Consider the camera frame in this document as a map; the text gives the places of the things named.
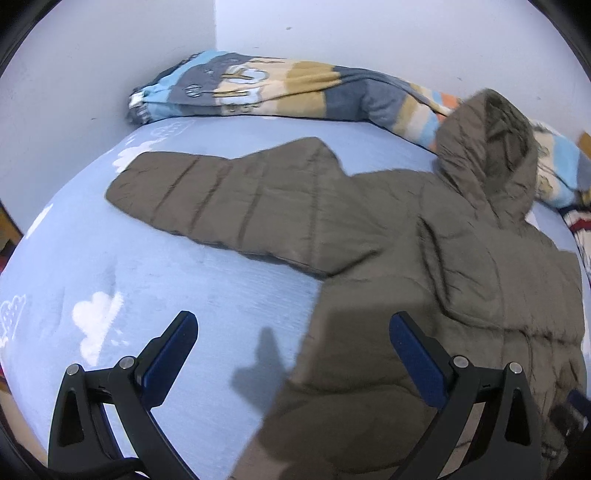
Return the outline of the navy star patterned pillow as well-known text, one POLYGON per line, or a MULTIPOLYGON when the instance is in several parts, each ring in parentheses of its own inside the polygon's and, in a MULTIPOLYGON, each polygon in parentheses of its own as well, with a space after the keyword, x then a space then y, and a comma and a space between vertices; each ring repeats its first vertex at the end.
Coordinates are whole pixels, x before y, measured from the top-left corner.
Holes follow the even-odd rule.
POLYGON ((569 206, 559 210, 572 233, 579 250, 583 266, 591 280, 591 212, 589 207, 569 206))

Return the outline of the light blue cloud bedsheet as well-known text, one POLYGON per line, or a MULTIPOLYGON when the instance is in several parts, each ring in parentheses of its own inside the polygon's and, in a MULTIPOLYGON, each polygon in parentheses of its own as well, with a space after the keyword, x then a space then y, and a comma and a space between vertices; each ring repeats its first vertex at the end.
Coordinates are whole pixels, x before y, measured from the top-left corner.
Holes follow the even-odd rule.
MULTIPOLYGON (((11 265, 7 273, 1 296, 3 357, 21 369, 14 382, 17 393, 41 410, 49 453, 53 412, 68 366, 109 369, 125 356, 138 356, 179 312, 194 314, 197 341, 151 414, 197 477, 235 479, 235 464, 296 367, 322 278, 273 257, 156 229, 113 206, 106 199, 110 184, 139 155, 169 152, 162 145, 150 141, 118 174, 97 173, 91 190, 75 198, 83 216, 60 254, 54 253, 46 225, 20 244, 17 254, 30 265, 11 265)), ((209 153, 170 153, 236 159, 259 151, 220 139, 209 153)), ((408 170, 385 168, 389 154, 367 145, 335 156, 348 175, 408 170)), ((473 407, 445 475, 461 465, 483 409, 473 407)), ((565 448, 559 468, 539 479, 587 475, 586 461, 568 460, 565 448)))

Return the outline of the colourful patchwork quilt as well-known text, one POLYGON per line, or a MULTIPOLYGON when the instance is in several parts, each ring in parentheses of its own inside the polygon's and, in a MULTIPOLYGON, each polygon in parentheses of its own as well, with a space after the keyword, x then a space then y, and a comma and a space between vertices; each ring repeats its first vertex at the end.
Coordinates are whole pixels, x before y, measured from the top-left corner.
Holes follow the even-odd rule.
POLYGON ((138 125, 224 115, 368 121, 434 150, 436 131, 461 102, 373 70, 209 50, 134 89, 128 117, 138 125))

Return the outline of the olive brown puffer jacket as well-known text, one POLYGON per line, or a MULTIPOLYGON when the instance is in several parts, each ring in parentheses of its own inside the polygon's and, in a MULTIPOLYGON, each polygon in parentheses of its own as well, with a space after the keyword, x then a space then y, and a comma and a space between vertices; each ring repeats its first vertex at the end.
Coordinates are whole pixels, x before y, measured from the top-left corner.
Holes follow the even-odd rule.
POLYGON ((586 383, 579 261, 526 217, 538 147, 483 91, 436 135, 435 172, 348 175, 322 140, 242 158, 139 155, 106 199, 156 229, 322 278, 297 364, 235 479, 365 479, 401 466, 434 410, 394 352, 405 311, 453 355, 518 362, 541 416, 541 475, 566 455, 549 413, 586 383))

